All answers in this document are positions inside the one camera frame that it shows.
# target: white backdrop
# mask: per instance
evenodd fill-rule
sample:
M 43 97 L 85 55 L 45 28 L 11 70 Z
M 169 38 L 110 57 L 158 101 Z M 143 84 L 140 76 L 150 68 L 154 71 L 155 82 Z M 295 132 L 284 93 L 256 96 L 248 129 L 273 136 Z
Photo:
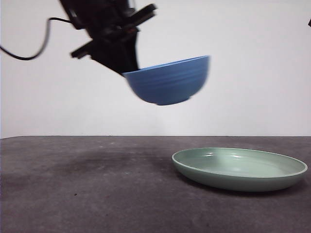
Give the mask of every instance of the white backdrop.
M 52 22 L 34 61 L 1 54 L 1 137 L 19 135 L 311 136 L 311 1 L 137 0 L 157 16 L 142 24 L 140 67 L 210 54 L 207 84 L 189 101 L 157 106 L 126 80 L 69 53 L 84 31 Z M 57 0 L 2 0 L 1 45 L 32 55 Z

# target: ceramic plate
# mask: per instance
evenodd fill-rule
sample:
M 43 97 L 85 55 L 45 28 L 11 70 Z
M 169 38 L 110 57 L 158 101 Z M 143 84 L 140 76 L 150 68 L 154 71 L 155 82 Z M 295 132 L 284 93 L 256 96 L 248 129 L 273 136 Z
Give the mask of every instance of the ceramic plate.
M 308 167 L 295 158 L 234 148 L 197 148 L 172 156 L 186 177 L 212 187 L 263 192 L 290 187 L 300 181 Z

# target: black mechanical part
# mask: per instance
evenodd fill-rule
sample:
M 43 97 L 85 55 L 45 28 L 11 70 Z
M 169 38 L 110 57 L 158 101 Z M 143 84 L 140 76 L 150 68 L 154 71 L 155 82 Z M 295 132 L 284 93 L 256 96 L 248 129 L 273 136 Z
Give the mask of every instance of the black mechanical part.
M 153 17 L 155 5 L 135 12 L 128 0 L 60 0 L 76 29 L 86 29 L 90 42 L 71 53 L 85 55 L 118 74 L 138 70 L 137 26 Z

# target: gray table surface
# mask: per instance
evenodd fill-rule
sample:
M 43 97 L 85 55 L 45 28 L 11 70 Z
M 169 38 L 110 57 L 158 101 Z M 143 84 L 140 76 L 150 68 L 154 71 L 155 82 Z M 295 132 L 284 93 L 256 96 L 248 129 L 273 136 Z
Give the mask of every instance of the gray table surface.
M 280 191 L 211 188 L 171 162 L 174 152 L 197 147 L 265 150 L 311 164 L 311 137 L 2 139 L 1 232 L 311 232 L 310 171 Z

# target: ceramic bowl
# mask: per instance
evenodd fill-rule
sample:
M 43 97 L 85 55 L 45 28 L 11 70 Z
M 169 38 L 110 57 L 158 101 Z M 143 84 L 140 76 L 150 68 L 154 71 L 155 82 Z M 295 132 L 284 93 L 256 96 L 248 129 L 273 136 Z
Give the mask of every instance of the ceramic bowl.
M 196 182 L 248 192 L 290 187 L 308 169 L 302 161 L 285 155 L 232 148 L 182 150 L 172 160 L 178 171 Z
M 209 56 L 190 58 L 123 73 L 142 100 L 168 105 L 188 100 L 207 79 Z

